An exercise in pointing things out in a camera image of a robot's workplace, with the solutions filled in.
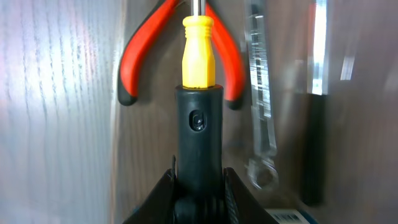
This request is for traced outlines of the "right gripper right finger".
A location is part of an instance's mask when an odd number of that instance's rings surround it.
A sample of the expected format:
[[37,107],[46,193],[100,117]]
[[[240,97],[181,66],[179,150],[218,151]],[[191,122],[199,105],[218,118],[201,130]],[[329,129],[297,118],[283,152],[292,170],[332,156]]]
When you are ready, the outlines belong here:
[[277,224],[243,184],[233,168],[223,169],[226,223]]

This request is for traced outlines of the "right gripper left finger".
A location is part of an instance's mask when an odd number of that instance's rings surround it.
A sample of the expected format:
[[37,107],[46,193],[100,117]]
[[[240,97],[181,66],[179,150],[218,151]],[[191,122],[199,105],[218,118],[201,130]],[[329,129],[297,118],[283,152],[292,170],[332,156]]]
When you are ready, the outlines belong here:
[[175,156],[172,167],[167,169],[148,197],[123,224],[171,224],[174,223]]

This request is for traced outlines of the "white blue cardboard box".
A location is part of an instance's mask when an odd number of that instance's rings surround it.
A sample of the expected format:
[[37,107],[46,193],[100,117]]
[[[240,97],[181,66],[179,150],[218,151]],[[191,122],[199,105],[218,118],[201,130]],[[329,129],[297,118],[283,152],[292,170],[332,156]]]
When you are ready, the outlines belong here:
[[316,219],[303,210],[268,208],[266,212],[279,224],[318,224]]

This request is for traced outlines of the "black yellow screwdriver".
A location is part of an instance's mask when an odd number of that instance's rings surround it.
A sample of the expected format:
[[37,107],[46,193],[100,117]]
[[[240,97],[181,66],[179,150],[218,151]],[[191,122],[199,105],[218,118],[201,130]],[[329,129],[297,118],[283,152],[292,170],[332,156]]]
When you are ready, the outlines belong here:
[[213,223],[221,219],[223,87],[215,83],[211,44],[213,19],[205,1],[191,1],[183,20],[185,49],[182,84],[176,88],[178,112],[178,198],[176,223]]

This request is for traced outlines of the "silver wrench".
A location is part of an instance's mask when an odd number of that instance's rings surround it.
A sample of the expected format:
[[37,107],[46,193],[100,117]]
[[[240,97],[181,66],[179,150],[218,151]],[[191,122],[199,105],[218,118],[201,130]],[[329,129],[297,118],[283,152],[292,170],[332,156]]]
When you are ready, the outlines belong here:
[[244,2],[244,7],[254,149],[248,176],[256,189],[271,191],[277,187],[279,177],[274,164],[277,146],[269,79],[266,2],[249,0]]

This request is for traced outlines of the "clear plastic container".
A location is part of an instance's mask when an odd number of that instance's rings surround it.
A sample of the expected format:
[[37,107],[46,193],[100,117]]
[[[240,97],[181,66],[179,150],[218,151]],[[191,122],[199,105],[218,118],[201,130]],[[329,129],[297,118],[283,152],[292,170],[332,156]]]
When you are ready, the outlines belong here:
[[[136,104],[118,60],[155,1],[1,2],[1,222],[122,223],[177,154],[176,8],[149,51]],[[328,1],[323,202],[301,200],[309,141],[311,1],[266,1],[279,184],[266,208],[318,223],[397,222],[397,2]]]

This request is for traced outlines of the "small hammer black handle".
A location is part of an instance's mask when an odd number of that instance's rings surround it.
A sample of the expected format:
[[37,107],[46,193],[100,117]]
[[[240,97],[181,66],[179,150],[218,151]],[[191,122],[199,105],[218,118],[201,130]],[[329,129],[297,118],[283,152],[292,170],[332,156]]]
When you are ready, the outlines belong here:
[[321,205],[324,198],[325,106],[328,93],[327,25],[328,1],[312,1],[308,6],[308,118],[300,189],[301,201],[309,207]]

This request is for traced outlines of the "red handled pliers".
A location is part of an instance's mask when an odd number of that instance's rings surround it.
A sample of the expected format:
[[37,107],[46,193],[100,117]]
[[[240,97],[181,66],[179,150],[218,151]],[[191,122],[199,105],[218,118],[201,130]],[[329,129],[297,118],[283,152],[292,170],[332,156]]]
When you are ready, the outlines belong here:
[[[118,100],[124,106],[138,99],[139,75],[144,59],[176,10],[179,0],[159,1],[127,42],[118,68]],[[243,104],[246,72],[243,57],[232,34],[212,1],[200,3],[200,14],[183,20],[185,49],[182,59],[182,85],[205,89],[215,86],[214,51],[221,57],[226,92],[224,99],[232,110]]]

